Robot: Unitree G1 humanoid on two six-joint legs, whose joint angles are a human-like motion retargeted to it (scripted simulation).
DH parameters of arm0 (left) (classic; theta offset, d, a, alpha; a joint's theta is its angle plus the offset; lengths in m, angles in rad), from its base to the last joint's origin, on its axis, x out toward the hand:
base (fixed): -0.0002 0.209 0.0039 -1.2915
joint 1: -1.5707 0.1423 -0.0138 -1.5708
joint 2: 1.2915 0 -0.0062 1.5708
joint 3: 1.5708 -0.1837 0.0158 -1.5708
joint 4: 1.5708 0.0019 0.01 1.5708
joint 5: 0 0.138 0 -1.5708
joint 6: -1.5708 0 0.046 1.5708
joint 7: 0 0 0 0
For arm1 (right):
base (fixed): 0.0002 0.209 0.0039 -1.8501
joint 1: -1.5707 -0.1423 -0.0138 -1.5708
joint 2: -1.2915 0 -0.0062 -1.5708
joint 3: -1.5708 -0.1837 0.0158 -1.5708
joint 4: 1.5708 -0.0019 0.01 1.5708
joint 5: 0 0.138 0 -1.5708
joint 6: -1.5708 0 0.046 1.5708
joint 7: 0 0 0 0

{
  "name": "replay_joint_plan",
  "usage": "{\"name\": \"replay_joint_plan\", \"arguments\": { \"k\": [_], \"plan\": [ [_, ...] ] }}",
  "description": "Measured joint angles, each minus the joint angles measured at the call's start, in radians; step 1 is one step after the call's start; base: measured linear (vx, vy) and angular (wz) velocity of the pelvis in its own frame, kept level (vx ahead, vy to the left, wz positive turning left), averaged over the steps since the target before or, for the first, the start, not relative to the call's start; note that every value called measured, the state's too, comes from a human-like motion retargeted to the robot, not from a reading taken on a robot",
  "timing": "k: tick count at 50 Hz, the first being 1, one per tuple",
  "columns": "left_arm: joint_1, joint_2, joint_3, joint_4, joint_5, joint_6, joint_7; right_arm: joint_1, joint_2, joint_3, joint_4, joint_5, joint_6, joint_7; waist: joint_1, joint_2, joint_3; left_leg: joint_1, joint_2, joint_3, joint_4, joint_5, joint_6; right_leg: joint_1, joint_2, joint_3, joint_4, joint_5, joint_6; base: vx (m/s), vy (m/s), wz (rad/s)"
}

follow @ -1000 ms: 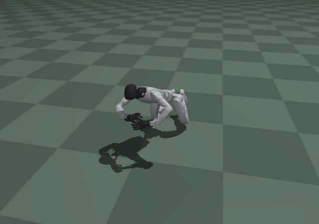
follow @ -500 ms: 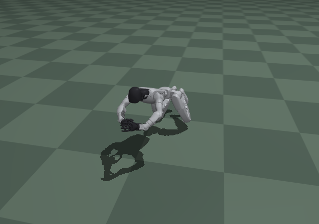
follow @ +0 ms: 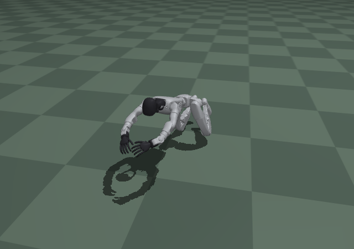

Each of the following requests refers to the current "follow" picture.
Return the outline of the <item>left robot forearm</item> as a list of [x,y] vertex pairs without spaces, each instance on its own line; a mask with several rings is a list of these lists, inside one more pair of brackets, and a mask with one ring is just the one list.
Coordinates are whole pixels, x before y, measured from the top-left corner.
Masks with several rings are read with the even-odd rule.
[[153,145],[163,144],[164,140],[166,140],[166,138],[170,135],[171,127],[172,127],[172,122],[170,122],[170,121],[166,122],[160,135],[157,138],[152,140]]

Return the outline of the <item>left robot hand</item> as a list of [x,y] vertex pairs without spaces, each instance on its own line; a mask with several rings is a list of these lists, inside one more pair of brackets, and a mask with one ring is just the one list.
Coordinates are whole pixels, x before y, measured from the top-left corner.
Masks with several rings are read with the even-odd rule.
[[140,153],[136,156],[136,157],[138,157],[138,156],[141,155],[142,153],[148,151],[150,148],[156,147],[158,144],[153,145],[152,140],[153,140],[153,139],[149,140],[148,142],[147,142],[147,141],[136,141],[135,144],[137,144],[137,143],[140,143],[140,144],[138,144],[138,145],[136,145],[136,146],[133,146],[133,147],[131,148],[131,149],[133,149],[133,148],[135,148],[135,147],[138,147],[138,148],[134,149],[134,150],[132,151],[132,153],[133,153],[134,151],[140,149],[140,150],[138,150],[138,151],[136,151],[136,152],[134,153],[134,155],[136,155],[138,152],[142,151],[142,152],[140,152]]

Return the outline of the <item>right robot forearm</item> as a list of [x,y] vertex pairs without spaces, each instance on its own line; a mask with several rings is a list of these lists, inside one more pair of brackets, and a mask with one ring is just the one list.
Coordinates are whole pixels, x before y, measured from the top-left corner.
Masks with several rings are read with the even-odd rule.
[[126,134],[126,131],[129,132],[130,128],[131,128],[132,125],[133,125],[132,119],[134,119],[134,117],[135,117],[135,114],[134,114],[134,113],[131,113],[131,114],[126,118],[126,120],[125,120],[125,122],[124,122],[124,125],[123,125],[123,127],[122,127],[122,129],[121,129],[121,135]]

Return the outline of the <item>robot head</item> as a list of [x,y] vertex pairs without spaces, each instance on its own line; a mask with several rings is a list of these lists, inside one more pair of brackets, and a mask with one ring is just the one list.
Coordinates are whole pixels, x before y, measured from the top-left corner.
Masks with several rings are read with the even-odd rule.
[[143,101],[143,105],[142,105],[143,114],[146,116],[152,116],[163,109],[161,108],[161,106],[163,106],[164,108],[165,99],[161,99],[161,98],[153,99],[148,97]]

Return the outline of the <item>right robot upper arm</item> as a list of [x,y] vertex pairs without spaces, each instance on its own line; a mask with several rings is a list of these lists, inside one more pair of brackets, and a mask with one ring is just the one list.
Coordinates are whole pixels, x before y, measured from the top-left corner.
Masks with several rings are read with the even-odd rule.
[[[144,100],[143,100],[144,101]],[[137,122],[137,116],[141,115],[143,113],[142,111],[142,105],[143,105],[143,101],[142,103],[132,112],[135,114],[135,117],[134,119],[132,119],[132,122],[133,123],[136,123]]]

